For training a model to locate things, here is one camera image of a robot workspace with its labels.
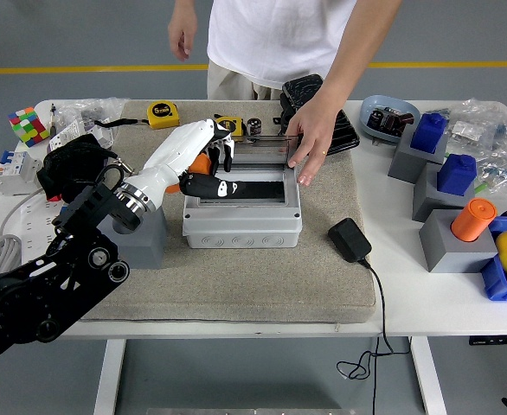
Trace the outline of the person's left hand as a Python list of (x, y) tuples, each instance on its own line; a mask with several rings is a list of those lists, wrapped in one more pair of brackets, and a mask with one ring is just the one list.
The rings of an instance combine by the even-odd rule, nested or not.
[(345, 99), (339, 95), (320, 89), (289, 121), (286, 135), (302, 136), (299, 147), (288, 161), (290, 168), (304, 162), (298, 174), (300, 185), (309, 186), (324, 164), (337, 114), (344, 103)]

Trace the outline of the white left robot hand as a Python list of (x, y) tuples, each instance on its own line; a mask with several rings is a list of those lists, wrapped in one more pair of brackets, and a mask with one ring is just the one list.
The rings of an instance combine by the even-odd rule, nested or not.
[(180, 187), (187, 174), (215, 178), (219, 164), (226, 172), (232, 168), (235, 140), (231, 131), (207, 118), (178, 126), (157, 147), (144, 167), (124, 179), (118, 198), (137, 215), (153, 213), (162, 207), (171, 186)]

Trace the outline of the person's right hand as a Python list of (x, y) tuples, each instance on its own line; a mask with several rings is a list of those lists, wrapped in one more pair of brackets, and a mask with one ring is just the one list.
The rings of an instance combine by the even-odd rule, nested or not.
[(168, 25), (169, 46), (171, 53), (181, 62), (191, 54), (197, 31), (195, 14), (185, 12), (172, 16)]

